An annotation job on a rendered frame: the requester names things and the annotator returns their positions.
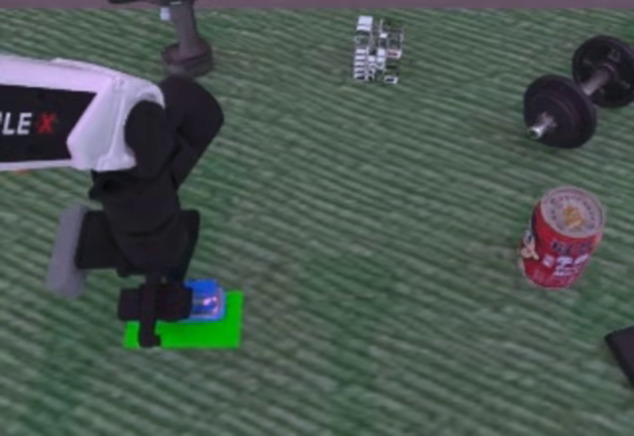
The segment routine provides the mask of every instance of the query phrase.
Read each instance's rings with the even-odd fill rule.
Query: power drill
[[[162,52],[167,74],[197,77],[213,68],[209,43],[202,39],[196,27],[193,5],[196,0],[108,0],[112,4],[148,2],[161,7],[161,18],[176,28],[178,43]]]

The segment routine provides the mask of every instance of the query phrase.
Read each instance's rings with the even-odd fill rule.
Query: can lid
[[[574,186],[548,191],[542,198],[541,209],[555,231],[571,238],[595,235],[605,223],[605,211],[598,198]]]

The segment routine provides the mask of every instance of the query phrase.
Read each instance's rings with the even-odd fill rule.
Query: green square
[[[244,294],[227,292],[227,313],[214,322],[157,322],[162,349],[237,349],[240,347]],[[126,349],[140,349],[139,322],[127,322]]]

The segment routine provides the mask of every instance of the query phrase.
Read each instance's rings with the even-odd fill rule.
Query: blue can
[[[225,291],[215,280],[188,280],[192,292],[191,313],[182,322],[210,322],[225,316]]]

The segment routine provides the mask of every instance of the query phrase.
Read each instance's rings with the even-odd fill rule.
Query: dumbbell
[[[634,49],[608,36],[583,42],[573,55],[573,79],[547,74],[524,93],[528,135],[550,147],[574,149],[596,129],[596,106],[634,101]]]

